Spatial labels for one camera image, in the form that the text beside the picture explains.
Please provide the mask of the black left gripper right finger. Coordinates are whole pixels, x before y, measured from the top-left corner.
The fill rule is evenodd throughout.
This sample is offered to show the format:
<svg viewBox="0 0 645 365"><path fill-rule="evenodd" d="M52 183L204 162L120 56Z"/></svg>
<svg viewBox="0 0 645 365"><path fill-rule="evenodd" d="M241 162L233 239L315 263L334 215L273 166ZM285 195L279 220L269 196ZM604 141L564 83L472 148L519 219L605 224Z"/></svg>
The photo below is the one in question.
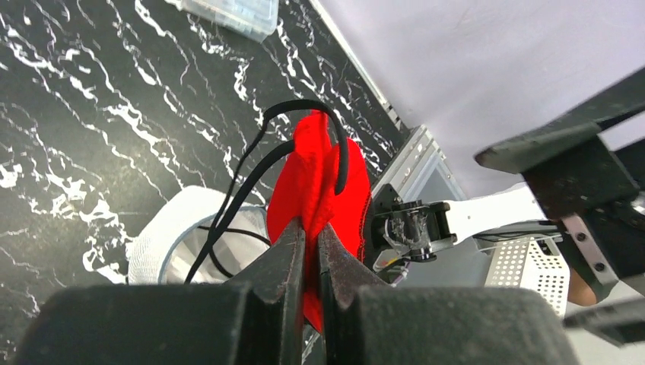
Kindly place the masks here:
<svg viewBox="0 0 645 365"><path fill-rule="evenodd" d="M537 293L494 287L391 287L318 237L329 364L575 364L560 319Z"/></svg>

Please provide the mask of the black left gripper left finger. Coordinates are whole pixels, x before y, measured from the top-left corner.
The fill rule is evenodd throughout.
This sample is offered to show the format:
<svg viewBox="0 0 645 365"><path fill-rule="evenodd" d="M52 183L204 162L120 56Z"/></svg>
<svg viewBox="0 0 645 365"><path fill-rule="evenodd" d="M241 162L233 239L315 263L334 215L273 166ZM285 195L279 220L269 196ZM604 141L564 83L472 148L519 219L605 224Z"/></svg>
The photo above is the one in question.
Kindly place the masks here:
<svg viewBox="0 0 645 365"><path fill-rule="evenodd" d="M305 234L299 220L222 284L111 285L50 297L17 364L299 364Z"/></svg>

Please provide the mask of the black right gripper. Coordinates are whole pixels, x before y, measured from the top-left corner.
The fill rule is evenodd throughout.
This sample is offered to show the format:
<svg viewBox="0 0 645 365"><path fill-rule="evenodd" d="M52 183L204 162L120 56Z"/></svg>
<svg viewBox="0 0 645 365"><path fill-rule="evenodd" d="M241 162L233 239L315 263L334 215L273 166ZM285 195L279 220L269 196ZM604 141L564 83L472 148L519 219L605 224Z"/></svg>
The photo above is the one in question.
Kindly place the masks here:
<svg viewBox="0 0 645 365"><path fill-rule="evenodd" d="M601 132L644 111L644 72L635 71L546 125L475 155L482 167L519 174L593 285L644 291L644 142L609 150Z"/></svg>

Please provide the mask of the black bra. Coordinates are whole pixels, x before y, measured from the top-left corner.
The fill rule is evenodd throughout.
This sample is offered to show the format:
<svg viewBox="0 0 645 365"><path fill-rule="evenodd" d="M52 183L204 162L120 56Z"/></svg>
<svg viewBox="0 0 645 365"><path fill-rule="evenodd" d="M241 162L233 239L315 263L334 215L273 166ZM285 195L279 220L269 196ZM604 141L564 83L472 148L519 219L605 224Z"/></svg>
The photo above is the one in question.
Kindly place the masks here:
<svg viewBox="0 0 645 365"><path fill-rule="evenodd" d="M337 177L335 181L335 194L340 195L344 191L348 180L349 171L348 139L347 134L342 127L341 122L339 121L339 118L333 112L332 108L318 100L307 99L289 100L269 107L263 113L262 125L258 135L253 140L250 147L248 147L243 153L243 156L240 158L240 161L234 172L233 180L231 181L227 190L227 194L225 195L224 204L215 215L210 227L207 228L207 239L188 271L188 274L184 281L185 284L192 282L192 279L195 277L197 271L200 269L202 263L206 260L207 257L211 258L217 268L221 267L220 261L214 254L214 245L224 234L225 230L228 228L230 222L235 217L241 205L245 202L248 194L251 193L257 182L263 177L268 169L275 163L277 163L280 159L289 155L295 150L295 141L293 140L286 141L274 148L252 170L241 187L236 192L234 191L234 186L237 181L237 177L239 176L241 167L243 166L245 160L248 158L251 152L255 150L259 142L263 139L265 133L267 132L269 122L280 114L289 113L295 110L316 110L325 113L329 117L329 119L331 119L339 146L339 162Z"/></svg>

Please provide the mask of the bright red bra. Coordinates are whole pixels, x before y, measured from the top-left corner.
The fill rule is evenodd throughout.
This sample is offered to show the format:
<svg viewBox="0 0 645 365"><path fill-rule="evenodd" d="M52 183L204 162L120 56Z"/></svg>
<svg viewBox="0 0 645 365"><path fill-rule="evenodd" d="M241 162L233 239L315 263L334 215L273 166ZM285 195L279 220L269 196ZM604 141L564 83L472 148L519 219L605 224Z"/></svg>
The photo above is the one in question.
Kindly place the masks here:
<svg viewBox="0 0 645 365"><path fill-rule="evenodd" d="M320 331L323 312L318 294L317 238L331 224L344 248L360 262L365 260L368 211L371 205L370 180L359 145L348 138L348 181L340 195L335 194L339 146L331 144L328 116L313 111L301 119L294 132L295 150L278 177L267 213L271 242L295 218L300 219L306 236L303 315Z"/></svg>

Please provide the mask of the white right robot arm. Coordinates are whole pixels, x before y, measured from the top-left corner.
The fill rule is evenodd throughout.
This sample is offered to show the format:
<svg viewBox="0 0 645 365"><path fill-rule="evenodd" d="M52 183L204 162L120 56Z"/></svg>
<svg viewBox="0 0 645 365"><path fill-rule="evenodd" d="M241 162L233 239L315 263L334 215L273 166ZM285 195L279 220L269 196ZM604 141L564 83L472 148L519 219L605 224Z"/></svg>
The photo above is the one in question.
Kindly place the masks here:
<svg viewBox="0 0 645 365"><path fill-rule="evenodd" d="M598 300L616 284L644 290L644 142L611 151L601 132L644 113L638 70L532 131L475 155L482 167L523 178L469 200L423 202L424 179L443 173L432 143L415 132L373 187L374 216L364 264L388 284L414 262L475 243L491 257L485 285L540 294L570 328L616 345L644 340L644 300L567 314L580 276Z"/></svg>

